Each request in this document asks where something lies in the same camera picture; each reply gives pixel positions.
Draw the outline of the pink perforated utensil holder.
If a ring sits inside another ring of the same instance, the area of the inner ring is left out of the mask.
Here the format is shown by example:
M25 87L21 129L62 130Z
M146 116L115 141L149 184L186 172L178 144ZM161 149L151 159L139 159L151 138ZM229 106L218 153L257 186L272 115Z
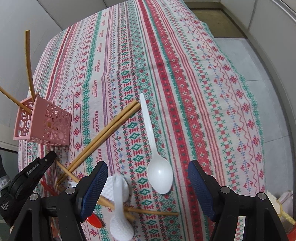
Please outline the pink perforated utensil holder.
M18 109L14 129L15 141L28 141L43 145L67 146L70 143L72 114L37 96L21 101L32 112Z

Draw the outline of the wooden chopstick upright in holder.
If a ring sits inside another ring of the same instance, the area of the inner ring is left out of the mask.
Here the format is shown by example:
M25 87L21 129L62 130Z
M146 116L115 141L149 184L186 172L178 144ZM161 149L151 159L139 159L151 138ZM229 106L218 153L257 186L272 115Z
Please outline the wooden chopstick upright in holder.
M30 89L32 100L35 101L36 93L34 89L32 66L31 66L30 33L31 33L30 30L25 31L25 58L26 58L26 68L27 68L29 89Z

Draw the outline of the white rice paddle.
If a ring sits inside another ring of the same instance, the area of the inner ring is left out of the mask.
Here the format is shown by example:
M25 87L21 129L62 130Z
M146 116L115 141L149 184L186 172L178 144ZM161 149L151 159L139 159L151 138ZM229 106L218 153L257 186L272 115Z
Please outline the white rice paddle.
M76 186L69 186L65 192L77 193L77 198L82 202L112 201L115 206L124 206L128 201L128 184L121 176L106 177L104 175L83 177Z
M110 232L115 240L132 240L134 229L125 217L123 209L122 178L118 175L113 177L114 215L110 220Z

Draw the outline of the red plastic spoon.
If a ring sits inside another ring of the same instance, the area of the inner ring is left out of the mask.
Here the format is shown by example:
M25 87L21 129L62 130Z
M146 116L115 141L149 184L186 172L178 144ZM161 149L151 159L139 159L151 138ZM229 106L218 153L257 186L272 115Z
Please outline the red plastic spoon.
M41 181L41 185L44 187L44 189L46 191L48 191L50 194L52 194L53 196L57 196L58 194L52 190L49 185L46 184L45 181ZM92 226L96 227L96 228L102 228L103 224L101 222L101 220L93 213L91 216L89 216L88 218L86 218L87 222L90 223Z

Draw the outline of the wooden chopstick leaning in holder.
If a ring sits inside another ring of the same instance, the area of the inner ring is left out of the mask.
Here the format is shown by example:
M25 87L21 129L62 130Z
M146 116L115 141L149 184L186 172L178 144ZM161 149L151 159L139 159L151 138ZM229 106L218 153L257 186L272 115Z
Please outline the wooden chopstick leaning in holder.
M21 109L23 109L25 112L28 114L32 114L32 110L29 109L27 106L19 102L16 98L14 98L12 95L10 95L5 89L0 87L0 91L7 97L9 98L12 102L14 102L16 105L18 105Z

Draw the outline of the patterned striped tablecloth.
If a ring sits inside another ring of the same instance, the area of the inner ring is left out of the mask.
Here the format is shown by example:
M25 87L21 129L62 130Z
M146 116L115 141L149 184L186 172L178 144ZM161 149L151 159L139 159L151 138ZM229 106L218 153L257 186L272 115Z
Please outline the patterned striped tablecloth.
M209 240L214 223L190 185L192 160L236 193L265 189L257 103L183 1L125 1L71 25L48 42L33 79L41 97L72 114L70 144L55 148L64 166L144 95L157 150L174 172L170 193L148 181L152 153L140 111L74 173L82 178L104 161L109 175L126 179L130 206L178 213L137 214L134 240Z

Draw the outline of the white plastic spoon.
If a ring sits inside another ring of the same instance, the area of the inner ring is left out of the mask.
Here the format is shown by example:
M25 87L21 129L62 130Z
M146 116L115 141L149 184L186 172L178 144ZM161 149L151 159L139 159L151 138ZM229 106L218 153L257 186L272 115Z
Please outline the white plastic spoon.
M152 157L147 167L147 177L152 188L156 190L156 192L159 194L167 194L170 192L173 185L173 170L170 163L158 153L144 94L141 93L139 97L145 130L147 132L147 138L152 152Z

